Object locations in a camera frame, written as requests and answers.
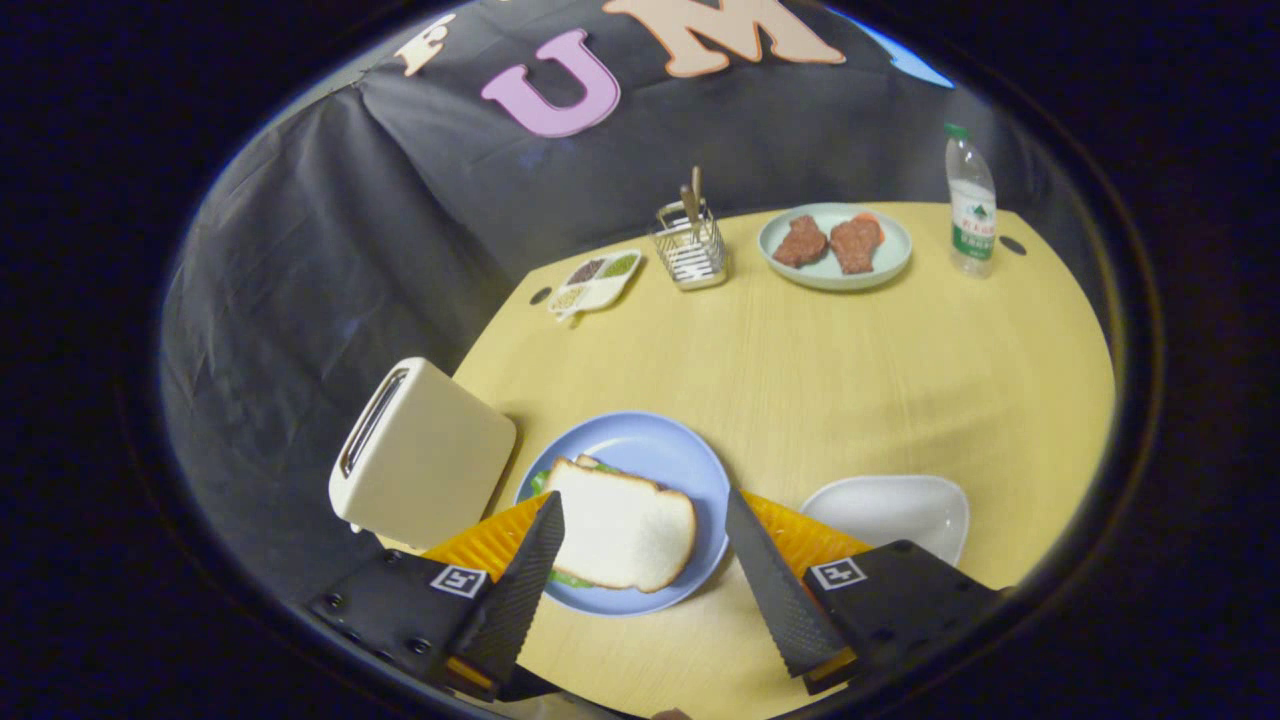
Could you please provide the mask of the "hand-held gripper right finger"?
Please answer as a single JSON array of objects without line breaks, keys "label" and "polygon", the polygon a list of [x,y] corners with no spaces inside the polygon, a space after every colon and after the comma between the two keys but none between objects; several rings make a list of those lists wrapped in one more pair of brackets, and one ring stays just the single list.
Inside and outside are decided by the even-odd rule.
[{"label": "hand-held gripper right finger", "polygon": [[913,541],[872,547],[740,489],[724,529],[788,674],[812,694],[929,664],[1005,598]]}]

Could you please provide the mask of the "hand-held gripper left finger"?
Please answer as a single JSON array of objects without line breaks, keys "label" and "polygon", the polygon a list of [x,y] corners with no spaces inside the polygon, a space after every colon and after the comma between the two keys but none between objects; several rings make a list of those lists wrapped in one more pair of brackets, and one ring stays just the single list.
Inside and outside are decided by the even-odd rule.
[{"label": "hand-held gripper left finger", "polygon": [[563,539],[561,493],[545,492],[424,555],[383,550],[307,610],[388,667],[480,701],[508,700]]}]

